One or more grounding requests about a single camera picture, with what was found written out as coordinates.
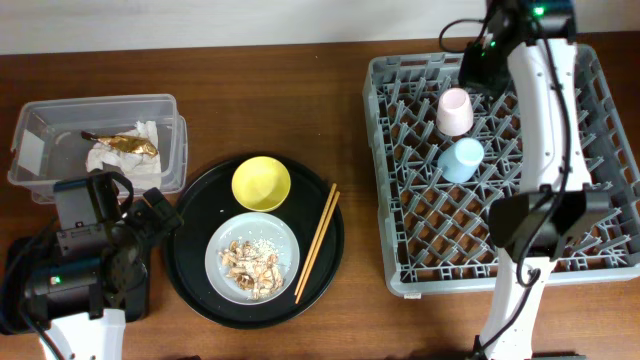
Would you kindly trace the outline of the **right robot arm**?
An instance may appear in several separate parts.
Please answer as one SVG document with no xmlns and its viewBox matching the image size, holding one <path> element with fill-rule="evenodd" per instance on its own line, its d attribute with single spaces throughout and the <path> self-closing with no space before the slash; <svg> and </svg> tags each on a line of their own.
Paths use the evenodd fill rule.
<svg viewBox="0 0 640 360">
<path fill-rule="evenodd" d="M 568 243 L 609 211 L 592 187 L 579 139 L 578 46 L 571 1 L 495 0 L 464 51 L 462 86 L 498 95 L 514 86 L 522 163 L 516 195 L 494 201 L 488 225 L 498 272 L 474 359 L 529 359 L 541 297 Z"/>
</svg>

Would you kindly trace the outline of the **pink cup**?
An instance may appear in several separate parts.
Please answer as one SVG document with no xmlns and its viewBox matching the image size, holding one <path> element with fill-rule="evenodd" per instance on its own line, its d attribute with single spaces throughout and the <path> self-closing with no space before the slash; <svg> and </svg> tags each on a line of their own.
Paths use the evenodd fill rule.
<svg viewBox="0 0 640 360">
<path fill-rule="evenodd" d="M 473 109 L 469 93 L 462 88 L 444 91 L 438 100 L 436 125 L 447 136 L 461 136 L 473 126 Z"/>
</svg>

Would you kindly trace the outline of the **light blue cup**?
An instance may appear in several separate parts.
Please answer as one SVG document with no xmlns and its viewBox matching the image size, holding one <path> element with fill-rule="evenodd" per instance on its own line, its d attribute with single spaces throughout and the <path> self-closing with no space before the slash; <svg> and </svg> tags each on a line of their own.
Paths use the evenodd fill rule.
<svg viewBox="0 0 640 360">
<path fill-rule="evenodd" d="M 450 183 L 463 183 L 472 178 L 484 158 L 482 144 L 474 138 L 462 138 L 438 158 L 442 177 Z"/>
</svg>

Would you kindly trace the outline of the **yellow bowl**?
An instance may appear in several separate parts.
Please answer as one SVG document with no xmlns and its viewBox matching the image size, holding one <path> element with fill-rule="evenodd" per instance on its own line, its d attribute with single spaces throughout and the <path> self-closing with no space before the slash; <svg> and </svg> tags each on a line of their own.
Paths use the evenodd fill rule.
<svg viewBox="0 0 640 360">
<path fill-rule="evenodd" d="M 231 189 L 240 205 L 254 212 L 271 212 L 284 203 L 291 189 L 285 165 L 268 156 L 256 156 L 235 170 Z"/>
</svg>

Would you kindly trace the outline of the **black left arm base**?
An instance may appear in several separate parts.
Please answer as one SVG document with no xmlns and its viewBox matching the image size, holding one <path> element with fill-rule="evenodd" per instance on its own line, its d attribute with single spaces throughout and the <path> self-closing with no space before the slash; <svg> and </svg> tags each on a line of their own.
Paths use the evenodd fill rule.
<svg viewBox="0 0 640 360">
<path fill-rule="evenodd" d="M 1 333 L 48 330 L 54 320 L 77 314 L 99 319 L 108 309 L 122 310 L 128 322 L 144 318 L 149 252 L 131 239 L 78 253 L 62 250 L 54 237 L 33 245 L 27 238 L 17 240 L 1 286 Z"/>
</svg>

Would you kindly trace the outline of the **white napkin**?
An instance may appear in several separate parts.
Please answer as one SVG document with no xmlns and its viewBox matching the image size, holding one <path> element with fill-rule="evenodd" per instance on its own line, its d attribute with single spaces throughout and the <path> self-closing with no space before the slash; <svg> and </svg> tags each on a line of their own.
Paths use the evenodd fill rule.
<svg viewBox="0 0 640 360">
<path fill-rule="evenodd" d="M 140 137 L 149 140 L 155 147 L 158 146 L 158 132 L 155 121 L 138 121 L 135 128 L 123 132 L 123 135 Z M 86 170 L 103 170 L 105 165 L 119 168 L 126 176 L 138 176 L 157 174 L 161 172 L 161 156 L 147 154 L 126 153 L 115 148 L 97 143 L 88 152 Z"/>
</svg>

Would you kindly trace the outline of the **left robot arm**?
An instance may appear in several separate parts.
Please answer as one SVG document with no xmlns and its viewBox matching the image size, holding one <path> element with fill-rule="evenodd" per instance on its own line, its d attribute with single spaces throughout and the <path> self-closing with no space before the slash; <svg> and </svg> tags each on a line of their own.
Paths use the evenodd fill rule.
<svg viewBox="0 0 640 360">
<path fill-rule="evenodd" d="M 141 199 L 117 172 L 57 182 L 57 215 L 8 250 L 1 331 L 33 332 L 48 359 L 119 359 L 124 330 L 149 310 L 152 249 L 183 220 L 156 188 Z"/>
</svg>

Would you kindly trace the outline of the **gold foil wrapper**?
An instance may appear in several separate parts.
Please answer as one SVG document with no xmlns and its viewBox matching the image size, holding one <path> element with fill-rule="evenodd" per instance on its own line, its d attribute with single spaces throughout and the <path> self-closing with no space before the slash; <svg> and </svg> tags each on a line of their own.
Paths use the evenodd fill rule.
<svg viewBox="0 0 640 360">
<path fill-rule="evenodd" d="M 158 155 L 157 148 L 146 138 L 130 135 L 97 135 L 86 131 L 82 131 L 80 135 L 85 140 L 101 143 L 120 152 L 150 157 Z"/>
</svg>

